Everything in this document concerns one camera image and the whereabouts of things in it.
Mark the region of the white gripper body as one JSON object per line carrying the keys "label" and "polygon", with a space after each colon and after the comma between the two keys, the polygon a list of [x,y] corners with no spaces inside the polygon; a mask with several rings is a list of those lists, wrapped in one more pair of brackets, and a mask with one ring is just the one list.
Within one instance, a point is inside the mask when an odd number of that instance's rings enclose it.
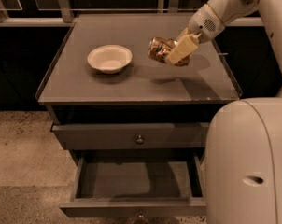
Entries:
{"label": "white gripper body", "polygon": [[213,40],[225,29],[225,25],[214,9],[205,4],[189,20],[188,30],[199,36],[201,43]]}

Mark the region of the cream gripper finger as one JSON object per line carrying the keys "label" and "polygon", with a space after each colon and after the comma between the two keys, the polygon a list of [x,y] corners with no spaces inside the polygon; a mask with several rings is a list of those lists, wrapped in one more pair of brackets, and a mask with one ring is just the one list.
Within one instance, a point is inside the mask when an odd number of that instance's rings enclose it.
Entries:
{"label": "cream gripper finger", "polygon": [[180,34],[179,36],[176,38],[177,42],[180,42],[181,40],[184,40],[186,38],[188,38],[190,36],[190,31],[188,28],[185,28]]}
{"label": "cream gripper finger", "polygon": [[190,56],[198,49],[200,34],[189,34],[181,36],[176,45],[171,49],[165,58],[169,65],[188,65]]}

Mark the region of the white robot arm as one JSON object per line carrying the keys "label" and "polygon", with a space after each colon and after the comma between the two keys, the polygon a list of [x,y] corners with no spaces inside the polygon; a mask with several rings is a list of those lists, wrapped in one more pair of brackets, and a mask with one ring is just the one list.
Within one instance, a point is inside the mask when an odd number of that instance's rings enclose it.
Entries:
{"label": "white robot arm", "polygon": [[[175,64],[235,19],[258,11],[282,74],[282,0],[209,0],[166,56]],[[208,224],[282,224],[282,98],[232,102],[212,119],[205,148]]]}

